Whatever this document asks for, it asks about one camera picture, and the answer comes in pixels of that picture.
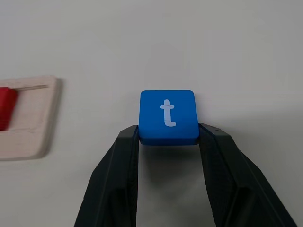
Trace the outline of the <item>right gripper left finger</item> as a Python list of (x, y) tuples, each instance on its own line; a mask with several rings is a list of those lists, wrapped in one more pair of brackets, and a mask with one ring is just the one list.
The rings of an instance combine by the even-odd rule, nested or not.
[(91, 174), (76, 227), (134, 227), (138, 200), (139, 130), (120, 131)]

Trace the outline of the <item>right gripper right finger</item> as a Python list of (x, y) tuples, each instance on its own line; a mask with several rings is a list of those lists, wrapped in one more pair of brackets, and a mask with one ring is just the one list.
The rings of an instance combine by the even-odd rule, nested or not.
[(199, 124), (199, 148), (218, 227), (295, 227), (262, 171), (219, 128)]

